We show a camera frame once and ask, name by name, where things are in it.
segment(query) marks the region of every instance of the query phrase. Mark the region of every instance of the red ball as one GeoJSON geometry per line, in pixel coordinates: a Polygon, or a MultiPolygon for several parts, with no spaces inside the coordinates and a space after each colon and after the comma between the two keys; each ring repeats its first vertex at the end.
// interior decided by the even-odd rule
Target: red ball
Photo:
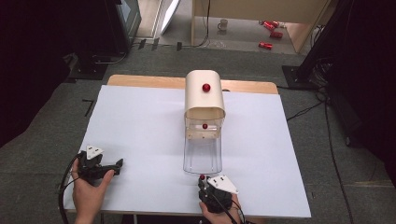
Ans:
{"type": "Polygon", "coordinates": [[[209,92],[209,91],[210,91],[210,85],[207,84],[207,83],[205,83],[205,84],[202,86],[202,90],[203,90],[204,92],[209,92]]]}

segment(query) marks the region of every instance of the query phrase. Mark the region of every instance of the human hand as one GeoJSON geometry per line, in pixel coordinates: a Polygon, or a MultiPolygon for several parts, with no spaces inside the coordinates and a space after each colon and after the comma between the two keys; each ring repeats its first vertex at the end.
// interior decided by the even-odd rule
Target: human hand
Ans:
{"type": "Polygon", "coordinates": [[[109,170],[98,187],[78,178],[78,159],[73,163],[72,176],[75,179],[73,188],[73,202],[77,210],[76,224],[93,223],[96,214],[102,207],[108,184],[113,178],[114,170],[109,170]]]}
{"type": "MultiPolygon", "coordinates": [[[[238,197],[236,196],[236,194],[232,194],[232,199],[234,202],[236,202],[238,204],[239,207],[241,206],[239,204],[238,197]]],[[[199,202],[199,205],[202,210],[202,215],[204,215],[204,217],[206,217],[207,220],[210,221],[210,223],[212,223],[212,224],[230,224],[230,223],[232,223],[230,218],[224,212],[220,213],[220,214],[211,213],[207,210],[205,203],[199,202]]],[[[231,206],[231,209],[228,212],[233,217],[233,219],[235,219],[235,221],[237,223],[241,223],[241,218],[239,217],[238,209],[239,208],[235,205],[235,203],[233,203],[233,205],[231,206]]]]}

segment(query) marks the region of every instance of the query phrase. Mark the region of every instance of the hand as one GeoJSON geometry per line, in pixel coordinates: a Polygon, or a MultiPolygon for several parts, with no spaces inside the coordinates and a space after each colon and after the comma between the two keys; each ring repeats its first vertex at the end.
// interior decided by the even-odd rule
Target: hand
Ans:
{"type": "Polygon", "coordinates": [[[94,187],[87,181],[78,178],[78,159],[74,161],[72,176],[76,180],[73,188],[73,202],[77,210],[76,224],[93,223],[96,214],[102,207],[107,186],[110,184],[113,175],[113,170],[107,171],[99,187],[94,187]]]}
{"type": "MultiPolygon", "coordinates": [[[[236,194],[233,194],[232,199],[239,206],[241,206],[239,204],[238,197],[236,196],[236,194]]],[[[210,223],[212,223],[212,224],[230,224],[230,223],[232,223],[230,218],[224,212],[220,213],[220,214],[210,213],[209,211],[207,211],[206,204],[204,204],[203,202],[199,202],[199,205],[202,210],[202,215],[204,215],[204,217],[206,217],[207,220],[210,221],[210,223]]],[[[238,215],[238,209],[239,208],[235,205],[235,203],[233,203],[233,205],[231,206],[231,209],[228,212],[233,217],[233,219],[235,219],[235,221],[237,223],[241,223],[241,218],[238,215]]]]}

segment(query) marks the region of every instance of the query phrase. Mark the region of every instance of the gray floor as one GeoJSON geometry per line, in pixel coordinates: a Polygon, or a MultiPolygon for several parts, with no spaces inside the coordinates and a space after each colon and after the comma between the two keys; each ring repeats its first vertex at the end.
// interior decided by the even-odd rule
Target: gray floor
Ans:
{"type": "MultiPolygon", "coordinates": [[[[157,32],[160,44],[190,44],[189,3],[181,2],[164,35],[157,32]]],[[[164,8],[169,4],[170,0],[165,0],[164,8]]],[[[258,42],[268,34],[256,21],[229,20],[227,35],[217,35],[219,21],[211,22],[214,27],[210,28],[213,32],[206,48],[132,48],[123,61],[107,68],[103,80],[61,84],[28,130],[0,148],[0,223],[61,223],[56,184],[77,153],[89,123],[91,113],[85,116],[89,103],[82,100],[95,100],[111,75],[184,77],[193,69],[213,69],[220,71],[223,79],[271,81],[286,86],[281,65],[301,64],[309,50],[306,45],[305,52],[296,54],[287,35],[271,51],[258,49],[258,42]],[[237,24],[241,27],[234,31],[237,24]]],[[[197,32],[197,42],[203,35],[197,32]]],[[[279,94],[286,118],[318,102],[310,91],[279,89],[279,94]]],[[[383,163],[365,148],[346,147],[343,129],[332,107],[327,109],[333,155],[354,223],[396,223],[396,191],[383,163]]],[[[267,223],[351,223],[332,162],[324,111],[324,105],[320,105],[288,122],[312,217],[268,218],[267,223]]],[[[265,201],[257,205],[271,206],[265,201]]],[[[68,216],[72,221],[74,214],[68,216]]],[[[120,215],[105,215],[105,223],[120,220],[120,215]]]]}

